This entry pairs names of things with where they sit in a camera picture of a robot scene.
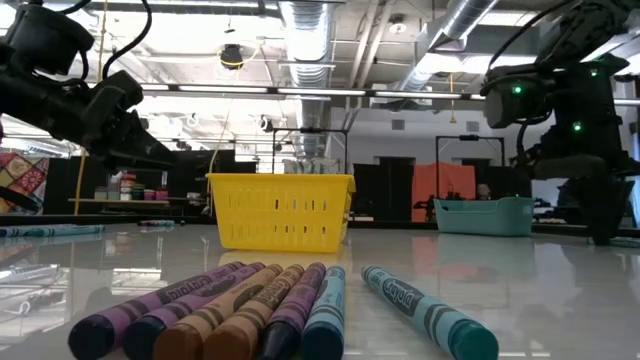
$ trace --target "brown crayon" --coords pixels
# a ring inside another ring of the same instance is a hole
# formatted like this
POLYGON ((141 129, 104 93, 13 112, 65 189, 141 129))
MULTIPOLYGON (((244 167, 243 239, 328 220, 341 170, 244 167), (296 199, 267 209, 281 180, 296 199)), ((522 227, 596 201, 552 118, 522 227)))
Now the brown crayon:
POLYGON ((260 332, 303 272, 304 268, 300 265, 289 266, 269 286, 218 326, 204 342, 204 359, 252 359, 260 332))
POLYGON ((269 265, 200 310, 175 323, 156 340, 153 359, 202 360, 204 341, 213 330, 260 293, 280 273, 280 265, 269 265))

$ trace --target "ventilation duct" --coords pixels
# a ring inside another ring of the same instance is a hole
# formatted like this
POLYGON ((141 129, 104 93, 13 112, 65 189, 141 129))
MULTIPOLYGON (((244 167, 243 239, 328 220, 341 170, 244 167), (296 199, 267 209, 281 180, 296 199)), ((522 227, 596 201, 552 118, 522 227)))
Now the ventilation duct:
MULTIPOLYGON (((330 58, 331 23, 335 4, 321 2, 282 2, 280 11, 287 26, 287 57, 299 63, 291 65, 294 87, 326 88, 331 71, 326 65, 330 58)), ((300 128, 327 128, 327 105, 319 100, 297 100, 296 120, 300 128)), ((302 136, 306 157, 324 154, 326 136, 302 136)))
POLYGON ((425 26, 418 36, 418 48, 422 58, 398 84, 399 91, 421 91, 429 78, 437 72, 433 67, 436 48, 462 51, 466 37, 478 25, 499 0, 452 0, 441 18, 425 26))

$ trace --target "violet crayon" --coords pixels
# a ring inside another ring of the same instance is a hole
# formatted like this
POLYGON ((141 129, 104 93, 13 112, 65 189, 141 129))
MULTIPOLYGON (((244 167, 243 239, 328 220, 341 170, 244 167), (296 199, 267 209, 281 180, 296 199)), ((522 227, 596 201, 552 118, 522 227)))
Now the violet crayon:
POLYGON ((267 322, 259 360, 288 360, 295 354, 325 272, 323 264, 313 263, 302 274, 267 322))
POLYGON ((187 295, 243 267, 233 262, 178 281, 80 320, 69 333, 69 348, 78 360, 99 359, 122 345, 127 327, 142 315, 187 295))
POLYGON ((163 331, 262 269, 262 263, 247 265, 136 320, 124 334, 124 353, 130 360, 152 360, 153 344, 163 331))

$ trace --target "teal basket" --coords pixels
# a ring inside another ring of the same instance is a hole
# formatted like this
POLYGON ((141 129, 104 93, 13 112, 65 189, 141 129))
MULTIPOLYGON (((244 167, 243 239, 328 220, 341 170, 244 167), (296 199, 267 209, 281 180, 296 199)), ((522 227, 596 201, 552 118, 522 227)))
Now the teal basket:
POLYGON ((438 230, 455 234, 529 236, 533 202, 521 197, 497 201, 436 200, 438 230))

